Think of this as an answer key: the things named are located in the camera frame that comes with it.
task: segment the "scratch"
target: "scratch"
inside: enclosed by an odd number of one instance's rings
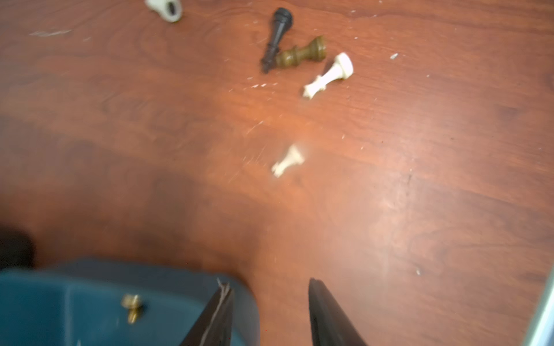
[[[253,129],[255,129],[256,127],[260,126],[260,125],[263,124],[263,123],[264,123],[264,121],[262,120],[262,121],[260,121],[259,123],[257,123],[256,125],[252,126],[252,128],[249,129],[249,130],[245,133],[245,135],[251,133],[251,131],[252,131]]]
[[[235,175],[232,176],[231,179],[229,179],[229,183],[230,183],[231,181],[233,181],[233,179],[239,174],[239,172],[240,172],[240,171],[237,171],[237,172],[235,173]]]
[[[34,33],[30,33],[29,36],[49,37],[49,36],[56,36],[56,35],[66,34],[70,31],[71,31],[71,29],[56,31],[56,32],[53,32],[53,33],[47,33],[47,32],[44,32],[44,31],[35,31]]]
[[[266,147],[266,146],[264,146],[264,147],[263,147],[263,148],[261,149],[260,153],[258,154],[258,157],[256,158],[256,162],[258,162],[258,159],[260,158],[260,156],[261,156],[261,153],[263,153],[263,152],[264,152],[264,150],[265,150],[265,147]]]

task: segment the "blue container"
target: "blue container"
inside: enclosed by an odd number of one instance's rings
[[[259,346],[258,307],[224,275],[83,259],[43,271],[0,272],[0,346],[179,346],[218,289],[235,291],[232,346]],[[144,312],[127,323],[125,294]]]

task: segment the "brown chess piece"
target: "brown chess piece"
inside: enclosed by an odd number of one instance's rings
[[[261,70],[269,72],[275,66],[275,55],[279,51],[279,42],[283,35],[293,26],[293,14],[283,7],[279,7],[273,14],[273,31],[265,49],[264,57],[261,59]]]
[[[306,47],[283,50],[275,57],[275,64],[279,68],[287,68],[289,66],[298,66],[302,60],[310,59],[314,61],[322,61],[327,55],[325,40],[323,36],[316,37]]]

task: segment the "white chess king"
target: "white chess king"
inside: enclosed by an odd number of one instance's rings
[[[354,73],[352,61],[346,53],[341,53],[335,57],[335,63],[326,74],[323,76],[317,76],[312,84],[304,86],[304,97],[311,100],[316,92],[325,90],[327,83],[332,82],[335,79],[347,79],[352,75],[352,73]]]

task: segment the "white chess pawn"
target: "white chess pawn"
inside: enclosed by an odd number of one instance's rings
[[[323,76],[317,76],[312,84],[304,86],[304,97],[311,100],[316,92],[325,90],[327,83],[332,82],[335,79],[347,79],[352,75],[352,73],[354,73],[352,61],[346,53],[341,53],[335,57],[335,63],[326,74]]]
[[[275,163],[273,167],[271,168],[271,171],[273,172],[273,175],[279,178],[281,174],[290,166],[294,166],[295,164],[303,164],[304,163],[304,156],[298,151],[298,148],[296,145],[291,145],[289,148],[289,152],[286,154],[286,157],[278,163]]]
[[[144,3],[152,11],[156,11],[166,22],[176,22],[183,14],[180,0],[145,0]]]

